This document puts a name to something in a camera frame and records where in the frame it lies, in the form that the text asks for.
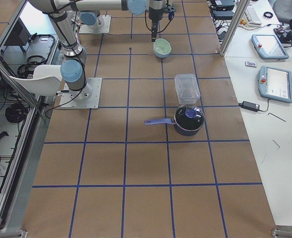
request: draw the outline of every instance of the blue pot handle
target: blue pot handle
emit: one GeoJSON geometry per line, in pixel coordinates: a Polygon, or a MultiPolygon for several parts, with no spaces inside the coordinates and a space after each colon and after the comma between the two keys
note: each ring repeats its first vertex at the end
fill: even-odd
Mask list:
{"type": "Polygon", "coordinates": [[[153,120],[145,120],[145,125],[155,125],[155,124],[170,124],[173,125],[174,121],[170,118],[163,118],[163,119],[153,119],[153,120]]]}

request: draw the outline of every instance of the clear plastic container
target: clear plastic container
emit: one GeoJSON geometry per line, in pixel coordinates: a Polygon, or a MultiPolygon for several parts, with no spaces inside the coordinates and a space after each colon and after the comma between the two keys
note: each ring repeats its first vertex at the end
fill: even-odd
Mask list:
{"type": "Polygon", "coordinates": [[[175,76],[175,90],[181,105],[196,104],[201,94],[194,74],[178,74],[175,76]]]}

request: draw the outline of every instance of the green bowl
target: green bowl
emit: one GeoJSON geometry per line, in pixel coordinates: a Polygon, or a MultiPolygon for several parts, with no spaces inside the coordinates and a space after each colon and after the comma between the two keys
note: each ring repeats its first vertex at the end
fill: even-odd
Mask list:
{"type": "Polygon", "coordinates": [[[163,39],[158,38],[154,42],[154,53],[159,58],[165,58],[167,57],[171,52],[171,45],[170,43],[163,39]]]}

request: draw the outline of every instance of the saucepan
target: saucepan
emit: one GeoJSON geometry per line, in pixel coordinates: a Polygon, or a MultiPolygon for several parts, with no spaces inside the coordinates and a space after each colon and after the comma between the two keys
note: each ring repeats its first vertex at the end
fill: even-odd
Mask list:
{"type": "Polygon", "coordinates": [[[145,125],[171,124],[175,130],[185,136],[195,135],[204,124],[204,114],[200,108],[194,105],[182,105],[175,111],[173,119],[146,120],[145,125]]]}

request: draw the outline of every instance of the touchscreen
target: touchscreen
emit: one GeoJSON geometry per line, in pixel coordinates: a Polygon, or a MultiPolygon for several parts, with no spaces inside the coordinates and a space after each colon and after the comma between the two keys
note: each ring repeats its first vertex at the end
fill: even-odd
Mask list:
{"type": "Polygon", "coordinates": [[[284,56],[284,52],[275,36],[257,36],[258,42],[262,45],[261,49],[268,56],[284,56]]]}
{"type": "Polygon", "coordinates": [[[287,72],[267,68],[267,94],[280,98],[290,98],[287,72]]]}

